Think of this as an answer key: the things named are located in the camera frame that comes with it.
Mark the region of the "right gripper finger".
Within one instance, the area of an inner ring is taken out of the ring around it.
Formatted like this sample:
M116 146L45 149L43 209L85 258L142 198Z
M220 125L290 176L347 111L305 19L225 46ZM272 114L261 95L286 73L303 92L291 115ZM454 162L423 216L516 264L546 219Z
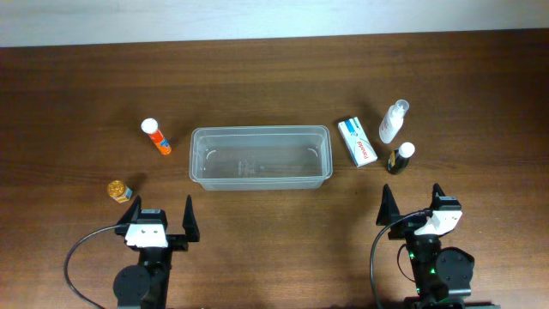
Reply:
M438 183L435 183L432 187L430 209L443 210L446 205L444 198L445 194L443 193L441 186Z
M377 214L376 225L388 226L401 218L395 198L388 184L383 186L382 201Z

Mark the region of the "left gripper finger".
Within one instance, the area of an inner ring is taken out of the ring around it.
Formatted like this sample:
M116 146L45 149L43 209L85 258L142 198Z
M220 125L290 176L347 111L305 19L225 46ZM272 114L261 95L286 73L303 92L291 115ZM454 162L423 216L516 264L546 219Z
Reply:
M197 221L196 221L193 206L192 206L192 198L190 195L188 195L186 198L182 227L187 237L200 236L199 227L197 225Z
M118 225L129 225L137 220L141 212L142 199L140 196L136 196L130 207L124 212L122 217L118 220Z

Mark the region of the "small jar gold lid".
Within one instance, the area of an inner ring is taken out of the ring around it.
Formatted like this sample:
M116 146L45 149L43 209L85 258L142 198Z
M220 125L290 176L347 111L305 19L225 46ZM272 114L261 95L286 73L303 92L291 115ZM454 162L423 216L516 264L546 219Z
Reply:
M120 180L109 183L106 190L108 195L118 203L127 202L132 196L132 190Z

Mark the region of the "dark bottle white cap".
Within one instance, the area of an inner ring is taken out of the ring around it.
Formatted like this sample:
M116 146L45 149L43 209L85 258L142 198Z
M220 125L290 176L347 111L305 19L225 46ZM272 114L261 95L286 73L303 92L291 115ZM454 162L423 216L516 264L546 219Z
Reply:
M388 159L388 172L390 174L403 172L414 152L415 146L411 142L404 142L399 148L393 150Z

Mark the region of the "white Panadol box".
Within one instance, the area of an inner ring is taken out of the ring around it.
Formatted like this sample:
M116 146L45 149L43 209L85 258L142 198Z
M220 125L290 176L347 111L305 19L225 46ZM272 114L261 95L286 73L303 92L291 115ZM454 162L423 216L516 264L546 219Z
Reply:
M356 167L363 167L377 160L377 154L357 117L341 121L338 129Z

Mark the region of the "white spray bottle clear cap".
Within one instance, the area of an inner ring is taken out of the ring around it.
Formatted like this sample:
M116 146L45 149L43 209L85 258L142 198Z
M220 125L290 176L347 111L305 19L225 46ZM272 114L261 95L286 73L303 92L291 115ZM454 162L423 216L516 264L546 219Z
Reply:
M389 144L395 138L403 125L403 120L408 109L409 103L406 100L398 100L389 108L379 126L378 133L383 143Z

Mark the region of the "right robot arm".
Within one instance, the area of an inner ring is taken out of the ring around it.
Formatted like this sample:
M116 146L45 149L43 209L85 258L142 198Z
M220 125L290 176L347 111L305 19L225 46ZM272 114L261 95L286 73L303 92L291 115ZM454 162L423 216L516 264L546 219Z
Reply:
M441 238L453 231L462 217L456 197L443 193L440 185L432 189L431 205L402 215L388 185L383 187L376 224L390 240L403 240L413 271L417 295L403 301L406 308L463 308L471 295L474 257L456 247L442 247Z

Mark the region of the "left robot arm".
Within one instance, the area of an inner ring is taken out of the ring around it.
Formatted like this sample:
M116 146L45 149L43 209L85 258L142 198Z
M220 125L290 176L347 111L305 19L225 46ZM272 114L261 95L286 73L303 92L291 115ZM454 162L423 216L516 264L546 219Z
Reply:
M117 222L115 234L139 253L138 262L120 270L113 282L113 293L121 309L166 308L172 254L187 251L189 244L200 240L191 197L184 207L183 234L169 234L166 212L143 209L136 197Z

